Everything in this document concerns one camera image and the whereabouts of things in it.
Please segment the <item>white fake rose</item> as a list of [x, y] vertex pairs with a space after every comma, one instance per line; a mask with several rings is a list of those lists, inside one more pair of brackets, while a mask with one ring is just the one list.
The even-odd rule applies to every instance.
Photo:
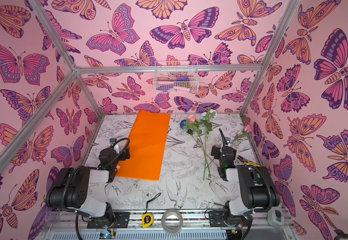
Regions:
[[203, 152], [204, 152], [204, 174], [203, 174], [203, 180], [206, 179], [206, 173], [211, 173], [210, 171], [210, 163], [208, 161], [209, 157], [207, 154], [207, 141], [210, 132], [213, 131], [213, 126], [211, 121], [214, 120], [217, 117], [217, 111], [212, 109], [211, 107], [208, 107], [208, 110], [201, 114], [201, 126], [204, 128], [204, 138], [203, 138]]

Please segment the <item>blue fake rose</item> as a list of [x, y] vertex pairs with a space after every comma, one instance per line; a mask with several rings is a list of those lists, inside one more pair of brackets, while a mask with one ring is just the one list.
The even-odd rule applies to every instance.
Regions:
[[196, 141], [198, 147], [203, 150], [202, 135], [204, 134], [204, 128], [201, 126], [201, 120], [194, 120], [193, 122], [191, 122], [190, 119], [182, 120], [180, 122], [180, 127], [190, 135]]

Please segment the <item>clear tape roll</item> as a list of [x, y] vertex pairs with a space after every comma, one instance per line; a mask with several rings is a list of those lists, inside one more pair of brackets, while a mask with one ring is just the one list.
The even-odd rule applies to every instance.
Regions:
[[169, 235], [177, 235], [182, 230], [184, 220], [182, 214], [176, 209], [165, 211], [161, 217], [162, 229]]

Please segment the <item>yellow handled pliers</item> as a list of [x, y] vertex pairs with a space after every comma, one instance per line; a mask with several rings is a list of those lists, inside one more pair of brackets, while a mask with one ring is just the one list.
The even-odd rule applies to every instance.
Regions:
[[260, 165], [256, 164], [255, 162], [249, 161], [242, 156], [238, 156], [238, 160], [241, 161], [245, 166], [250, 165], [250, 166], [260, 167]]

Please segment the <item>grey plastic clamp device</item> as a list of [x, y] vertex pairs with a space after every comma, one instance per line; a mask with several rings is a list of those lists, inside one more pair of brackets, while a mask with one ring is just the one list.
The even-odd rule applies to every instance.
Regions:
[[267, 212], [267, 222], [271, 227], [279, 229], [284, 225], [284, 221], [285, 218], [282, 211], [282, 204], [272, 207]]

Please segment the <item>green circuit board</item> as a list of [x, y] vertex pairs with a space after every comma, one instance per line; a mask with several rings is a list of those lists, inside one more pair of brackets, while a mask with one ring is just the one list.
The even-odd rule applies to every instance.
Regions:
[[115, 237], [116, 237], [116, 233], [113, 231], [100, 232], [99, 234], [100, 240], [114, 240]]

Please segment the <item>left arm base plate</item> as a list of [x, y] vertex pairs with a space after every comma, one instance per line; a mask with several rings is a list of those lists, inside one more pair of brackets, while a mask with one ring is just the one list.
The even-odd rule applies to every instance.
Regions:
[[126, 229], [128, 228], [130, 212], [114, 212], [99, 218], [90, 218], [87, 223], [88, 229]]

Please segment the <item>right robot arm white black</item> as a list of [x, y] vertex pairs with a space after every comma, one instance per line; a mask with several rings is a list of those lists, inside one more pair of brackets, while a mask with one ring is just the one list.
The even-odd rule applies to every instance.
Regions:
[[223, 206], [223, 216], [227, 224], [235, 217], [248, 218], [254, 213], [267, 213], [278, 207], [281, 200], [278, 190], [265, 167], [255, 166], [251, 163], [235, 165], [234, 161], [242, 156], [230, 146], [222, 130], [220, 147], [213, 146], [211, 155], [219, 161], [217, 168], [219, 176], [225, 182], [238, 185], [239, 197], [227, 201]]

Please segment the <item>orange wrapping paper sheet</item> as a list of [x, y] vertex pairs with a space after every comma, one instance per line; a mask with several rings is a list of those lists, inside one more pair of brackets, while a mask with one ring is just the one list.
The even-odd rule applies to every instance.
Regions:
[[131, 132], [130, 159], [119, 162], [118, 177], [159, 181], [170, 114], [139, 111]]

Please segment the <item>small pink fake rose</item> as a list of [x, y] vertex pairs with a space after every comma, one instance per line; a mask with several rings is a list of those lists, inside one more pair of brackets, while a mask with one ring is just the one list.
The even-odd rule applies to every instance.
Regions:
[[220, 133], [220, 136], [221, 136], [221, 139], [222, 139], [222, 144], [220, 146], [217, 146], [217, 145], [214, 145], [214, 146], [217, 146], [217, 147], [222, 147], [222, 146], [229, 146], [229, 147], [232, 147], [232, 144], [238, 140], [242, 140], [243, 138], [247, 137], [248, 134], [249, 134], [249, 131], [248, 130], [243, 130], [242, 133], [240, 134], [237, 134], [233, 139], [230, 139], [230, 138], [226, 138], [222, 129], [219, 129], [219, 133]]

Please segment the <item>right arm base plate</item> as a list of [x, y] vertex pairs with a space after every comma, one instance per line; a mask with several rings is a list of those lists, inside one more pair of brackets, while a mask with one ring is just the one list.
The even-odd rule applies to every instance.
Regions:
[[209, 220], [211, 227], [234, 228], [241, 230], [249, 225], [248, 219], [243, 216], [230, 216], [220, 210], [207, 210], [205, 217]]

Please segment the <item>yellow tape measure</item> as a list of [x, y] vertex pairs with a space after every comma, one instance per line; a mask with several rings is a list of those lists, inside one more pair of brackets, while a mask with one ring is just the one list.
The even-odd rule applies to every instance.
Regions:
[[146, 210], [145, 210], [145, 213], [142, 215], [142, 227], [143, 228], [149, 228], [153, 224], [154, 217], [151, 213], [148, 212], [148, 205], [151, 202], [155, 201], [160, 196], [161, 196], [161, 193], [158, 193], [157, 195], [154, 196], [154, 198], [152, 198], [146, 202]]

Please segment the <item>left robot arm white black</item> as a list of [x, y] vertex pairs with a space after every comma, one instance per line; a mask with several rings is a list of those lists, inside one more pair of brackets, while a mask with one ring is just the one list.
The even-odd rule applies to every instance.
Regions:
[[93, 219], [96, 225], [108, 227], [115, 221], [112, 206], [89, 193], [92, 184], [112, 183], [119, 163], [130, 159], [130, 139], [111, 139], [110, 146], [101, 150], [98, 167], [63, 168], [48, 190], [45, 204], [54, 210], [74, 213]]

